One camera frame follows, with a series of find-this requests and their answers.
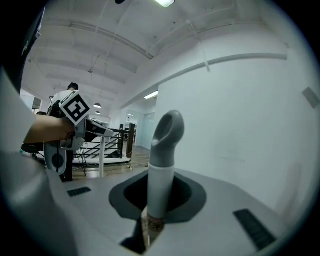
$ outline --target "white post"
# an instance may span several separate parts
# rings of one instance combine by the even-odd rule
[[[106,146],[106,137],[101,137],[100,143],[100,155],[99,155],[99,177],[103,178],[104,168],[105,168],[105,146]]]

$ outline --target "wooden floor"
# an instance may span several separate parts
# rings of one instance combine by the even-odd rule
[[[127,143],[123,144],[123,152],[127,151]],[[112,165],[104,165],[104,177],[110,175],[119,175],[127,172],[132,172],[135,169],[145,168],[148,169],[149,164],[150,151],[142,146],[134,146],[132,150],[132,158],[131,161],[127,164],[112,164]],[[85,167],[85,173],[81,167],[75,167],[72,171],[72,176],[74,181],[78,181],[81,179],[91,179],[99,177],[99,165],[95,166],[87,166]]]

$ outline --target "ceiling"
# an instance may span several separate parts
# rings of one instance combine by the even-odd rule
[[[101,103],[101,115],[108,116],[130,86],[128,77],[194,35],[187,20],[197,34],[260,21],[239,12],[233,0],[176,0],[168,8],[154,0],[53,0],[28,60],[57,92],[78,83],[88,102]]]

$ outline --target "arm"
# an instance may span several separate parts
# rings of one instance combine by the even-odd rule
[[[24,143],[39,143],[67,140],[75,132],[74,124],[68,119],[47,115],[36,115]]]

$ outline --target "black hair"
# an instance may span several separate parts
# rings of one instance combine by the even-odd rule
[[[70,88],[73,88],[73,89],[75,89],[75,90],[79,90],[79,85],[78,85],[77,83],[75,83],[75,82],[72,82],[72,83],[70,83],[70,85],[68,86],[68,89],[67,89],[67,90],[69,90]]]

